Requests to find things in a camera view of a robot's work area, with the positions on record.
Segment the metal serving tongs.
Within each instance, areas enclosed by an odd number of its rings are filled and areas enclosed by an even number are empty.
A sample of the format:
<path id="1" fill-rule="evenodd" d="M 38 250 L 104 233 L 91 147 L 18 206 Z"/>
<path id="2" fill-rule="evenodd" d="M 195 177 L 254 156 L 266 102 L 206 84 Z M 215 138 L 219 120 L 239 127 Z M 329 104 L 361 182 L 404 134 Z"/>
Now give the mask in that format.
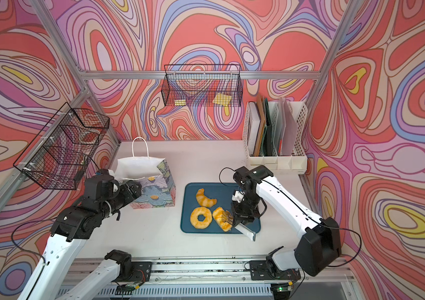
<path id="1" fill-rule="evenodd" d="M 223 222 L 226 222 L 229 224 L 229 213 L 228 211 L 225 211 L 223 213 L 223 217 L 222 220 Z M 255 241 L 256 240 L 256 232 L 250 230 L 247 226 L 243 225 L 243 224 L 239 224 L 236 227 L 233 227 L 236 230 L 238 230 L 238 232 L 240 232 L 241 234 L 247 236 L 251 241 Z"/>

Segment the striped twisted bread roll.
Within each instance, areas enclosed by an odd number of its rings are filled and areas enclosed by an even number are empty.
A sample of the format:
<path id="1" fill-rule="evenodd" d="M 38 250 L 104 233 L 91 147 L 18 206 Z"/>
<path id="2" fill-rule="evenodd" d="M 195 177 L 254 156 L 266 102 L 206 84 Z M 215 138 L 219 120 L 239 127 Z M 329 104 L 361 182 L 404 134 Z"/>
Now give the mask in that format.
<path id="1" fill-rule="evenodd" d="M 229 232 L 232 229 L 233 217 L 229 211 L 218 207 L 213 211 L 212 217 L 224 232 Z"/>

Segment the floral paper gift bag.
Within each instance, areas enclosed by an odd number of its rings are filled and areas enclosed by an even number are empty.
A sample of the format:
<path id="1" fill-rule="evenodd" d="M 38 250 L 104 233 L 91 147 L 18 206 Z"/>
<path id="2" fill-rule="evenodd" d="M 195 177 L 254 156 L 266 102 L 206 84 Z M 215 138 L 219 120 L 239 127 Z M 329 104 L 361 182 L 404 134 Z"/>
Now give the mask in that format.
<path id="1" fill-rule="evenodd" d="M 136 141 L 144 143 L 146 155 L 135 154 Z M 132 207 L 135 209 L 174 207 L 176 185 L 167 159 L 151 156 L 147 141 L 142 137 L 136 137 L 132 141 L 131 152 L 130 157 L 117 160 L 117 167 L 112 173 L 114 178 L 122 183 L 133 180 L 141 184 L 141 196 L 132 202 Z"/>

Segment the glazed ring donut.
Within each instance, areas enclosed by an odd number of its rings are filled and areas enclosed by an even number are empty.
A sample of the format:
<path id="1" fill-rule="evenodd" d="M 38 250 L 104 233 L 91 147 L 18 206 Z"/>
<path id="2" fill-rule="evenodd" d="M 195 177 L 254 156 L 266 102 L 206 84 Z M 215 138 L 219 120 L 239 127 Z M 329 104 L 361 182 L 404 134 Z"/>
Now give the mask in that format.
<path id="1" fill-rule="evenodd" d="M 191 225 L 198 229 L 206 229 L 212 223 L 212 212 L 207 207 L 197 207 L 190 216 Z"/>

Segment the golden croissant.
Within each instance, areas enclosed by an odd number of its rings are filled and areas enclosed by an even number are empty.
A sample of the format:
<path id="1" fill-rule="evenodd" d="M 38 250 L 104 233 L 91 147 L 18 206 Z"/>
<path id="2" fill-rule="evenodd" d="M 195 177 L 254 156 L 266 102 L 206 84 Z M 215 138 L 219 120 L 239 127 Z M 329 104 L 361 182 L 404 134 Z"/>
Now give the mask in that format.
<path id="1" fill-rule="evenodd" d="M 217 200 L 213 198 L 209 198 L 204 193 L 204 188 L 201 188 L 196 193 L 196 201 L 198 204 L 205 208 L 212 208 L 217 204 Z"/>

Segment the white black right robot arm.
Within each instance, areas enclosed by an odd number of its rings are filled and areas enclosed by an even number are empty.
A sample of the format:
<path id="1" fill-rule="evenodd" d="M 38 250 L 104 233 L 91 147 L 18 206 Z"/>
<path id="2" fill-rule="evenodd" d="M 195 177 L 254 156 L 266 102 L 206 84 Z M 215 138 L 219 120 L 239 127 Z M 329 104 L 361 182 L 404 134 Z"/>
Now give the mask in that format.
<path id="1" fill-rule="evenodd" d="M 233 179 L 239 188 L 232 196 L 231 212 L 223 216 L 223 221 L 253 241 L 256 234 L 247 224 L 261 218 L 258 205 L 263 202 L 286 220 L 299 240 L 292 248 L 281 246 L 267 255 L 266 268 L 272 276 L 297 269 L 317 276 L 341 255 L 337 222 L 306 208 L 267 167 L 240 167 L 234 171 Z"/>

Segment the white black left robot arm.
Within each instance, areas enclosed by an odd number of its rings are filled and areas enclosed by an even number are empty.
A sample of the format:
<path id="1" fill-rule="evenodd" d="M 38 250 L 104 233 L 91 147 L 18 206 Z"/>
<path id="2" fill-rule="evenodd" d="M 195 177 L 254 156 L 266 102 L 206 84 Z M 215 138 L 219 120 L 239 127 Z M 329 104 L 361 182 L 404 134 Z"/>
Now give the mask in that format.
<path id="1" fill-rule="evenodd" d="M 19 298 L 23 300 L 55 300 L 77 255 L 102 222 L 121 216 L 121 209 L 141 197 L 140 182 L 116 181 L 108 174 L 99 174 L 85 181 L 84 194 L 59 213 L 50 229 L 50 237 L 41 260 Z M 79 284 L 62 296 L 64 300 L 88 300 L 113 282 L 134 278 L 130 254 L 112 250 L 100 265 Z"/>

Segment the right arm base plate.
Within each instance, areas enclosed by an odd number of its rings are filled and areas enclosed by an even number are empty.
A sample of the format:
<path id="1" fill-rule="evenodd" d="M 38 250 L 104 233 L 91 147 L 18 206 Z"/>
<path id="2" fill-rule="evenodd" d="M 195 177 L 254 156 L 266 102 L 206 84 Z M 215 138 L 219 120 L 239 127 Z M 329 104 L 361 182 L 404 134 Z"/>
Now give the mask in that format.
<path id="1" fill-rule="evenodd" d="M 281 250 L 283 246 L 271 251 L 265 260 L 253 260 L 244 265 L 244 268 L 250 272 L 253 281 L 279 281 L 289 280 L 293 283 L 302 278 L 299 270 L 288 269 L 280 270 L 273 262 L 272 255 Z"/>

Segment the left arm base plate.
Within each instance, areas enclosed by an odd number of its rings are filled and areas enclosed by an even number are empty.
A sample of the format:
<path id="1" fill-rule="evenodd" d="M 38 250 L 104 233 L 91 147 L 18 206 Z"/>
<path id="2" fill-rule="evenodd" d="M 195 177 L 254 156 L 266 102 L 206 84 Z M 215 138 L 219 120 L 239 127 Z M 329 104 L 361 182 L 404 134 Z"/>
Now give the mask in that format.
<path id="1" fill-rule="evenodd" d="M 133 261 L 128 252 L 112 250 L 104 257 L 105 260 L 114 261 L 119 267 L 119 274 L 115 281 L 118 282 L 148 282 L 152 271 L 152 261 Z"/>

